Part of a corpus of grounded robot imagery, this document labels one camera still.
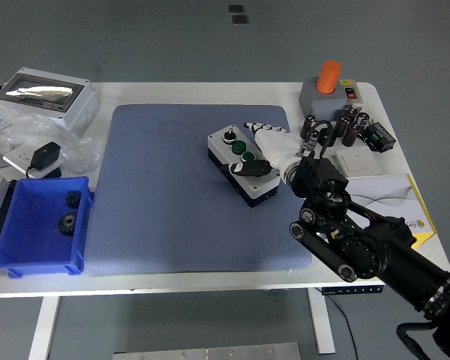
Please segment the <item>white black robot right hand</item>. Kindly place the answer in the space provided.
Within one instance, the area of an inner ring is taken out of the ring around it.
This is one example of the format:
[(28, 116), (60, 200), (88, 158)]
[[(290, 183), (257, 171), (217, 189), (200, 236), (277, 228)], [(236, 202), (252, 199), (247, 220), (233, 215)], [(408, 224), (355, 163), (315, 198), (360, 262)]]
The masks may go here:
[(290, 184), (301, 158), (296, 155), (299, 142), (283, 127), (262, 123), (245, 123), (255, 139), (264, 160), (241, 161), (228, 165), (229, 173), (236, 176), (261, 177), (273, 169), (278, 170), (284, 183)]

